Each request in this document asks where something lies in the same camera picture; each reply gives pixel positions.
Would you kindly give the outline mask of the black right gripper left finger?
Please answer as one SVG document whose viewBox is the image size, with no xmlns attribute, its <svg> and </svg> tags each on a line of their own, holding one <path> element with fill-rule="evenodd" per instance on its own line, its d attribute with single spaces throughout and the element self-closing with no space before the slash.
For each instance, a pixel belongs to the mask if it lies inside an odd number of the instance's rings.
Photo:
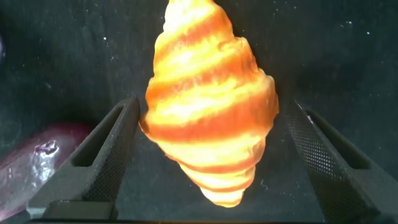
<svg viewBox="0 0 398 224">
<path fill-rule="evenodd" d="M 115 202 L 140 117 L 136 96 L 120 101 L 28 201 L 31 218 L 55 202 Z"/>
</svg>

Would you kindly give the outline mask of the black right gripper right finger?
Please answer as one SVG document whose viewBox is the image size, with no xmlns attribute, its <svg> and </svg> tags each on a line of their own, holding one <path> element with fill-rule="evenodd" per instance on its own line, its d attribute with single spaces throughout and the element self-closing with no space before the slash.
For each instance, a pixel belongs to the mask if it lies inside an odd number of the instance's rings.
<svg viewBox="0 0 398 224">
<path fill-rule="evenodd" d="M 286 122 L 327 223 L 397 223 L 397 181 L 295 100 Z"/>
</svg>

